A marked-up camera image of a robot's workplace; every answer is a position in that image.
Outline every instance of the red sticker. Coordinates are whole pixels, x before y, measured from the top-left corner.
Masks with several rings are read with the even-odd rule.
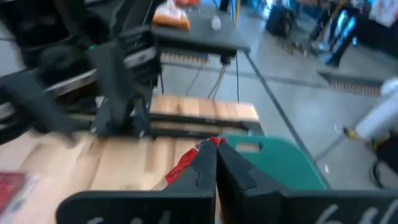
[[[0,216],[24,182],[25,174],[0,172]]]
[[[211,137],[209,140],[212,140],[214,144],[218,147],[221,142],[226,142],[226,138],[216,138]],[[174,182],[178,177],[181,176],[182,172],[191,164],[195,156],[198,154],[198,150],[203,146],[205,141],[201,141],[199,144],[195,145],[195,147],[191,148],[188,152],[186,152],[178,164],[165,176],[168,184]]]
[[[186,152],[181,157],[178,164],[165,176],[167,183],[171,184],[178,177],[180,177],[184,169],[187,168],[189,164],[191,164],[192,160],[195,158],[197,154],[198,151],[194,148],[191,148],[188,152]]]

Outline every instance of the black bag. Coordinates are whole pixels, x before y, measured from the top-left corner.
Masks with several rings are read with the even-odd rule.
[[[266,24],[266,30],[272,35],[286,38],[294,25],[293,11],[284,6],[272,7]]]
[[[377,161],[371,167],[369,171],[370,177],[373,180],[376,187],[380,189],[387,188],[380,181],[379,164],[385,162],[396,174],[398,174],[398,135],[393,135],[389,139],[377,144],[374,147],[377,155]]]

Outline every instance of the wooden board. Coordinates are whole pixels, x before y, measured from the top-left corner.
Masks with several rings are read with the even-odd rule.
[[[253,105],[181,96],[155,96],[152,112],[258,120]],[[39,174],[40,179],[16,214],[15,223],[55,223],[66,197],[82,190],[150,190],[197,140],[157,138],[98,139],[79,133],[73,147],[54,134],[25,133],[0,146],[0,170]]]

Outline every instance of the gray floor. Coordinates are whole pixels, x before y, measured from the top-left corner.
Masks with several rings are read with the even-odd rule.
[[[254,104],[262,127],[270,136],[295,142],[297,138],[287,126],[287,122],[290,123],[306,150],[316,157],[339,137],[336,128],[352,125],[380,98],[329,89],[315,73],[316,69],[325,68],[318,60],[288,54],[264,32],[264,21],[248,17],[247,13],[245,10],[241,13],[239,30],[251,44],[251,58],[286,118],[281,117],[275,102],[242,53],[238,54],[240,102]],[[200,71],[191,65],[179,64],[182,67],[163,66],[164,91],[167,94],[207,97],[221,68],[219,58],[211,57],[211,64],[203,66]],[[8,42],[0,41],[0,65],[0,76],[20,68],[13,46]],[[397,75],[397,65],[395,60],[381,53],[350,47],[339,71],[384,80]],[[237,101],[236,92],[236,66],[233,61],[216,100]],[[317,163],[334,189],[375,189],[368,176],[373,160],[375,156],[363,143],[343,140]],[[394,174],[387,170],[383,172],[383,177],[387,177],[385,179],[392,186],[398,187],[398,178]]]

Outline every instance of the bag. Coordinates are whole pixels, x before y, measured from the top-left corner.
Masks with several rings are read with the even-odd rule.
[[[175,6],[173,0],[159,5],[155,11],[154,24],[174,26],[179,29],[189,30],[189,20],[185,11]]]
[[[386,163],[396,174],[398,174],[398,135],[391,136],[389,139],[379,143],[374,147],[377,161],[372,165],[369,175],[376,187],[386,189],[387,187],[380,181],[379,164]]]
[[[294,25],[293,11],[284,6],[273,6],[266,24],[266,30],[278,37],[286,38]]]

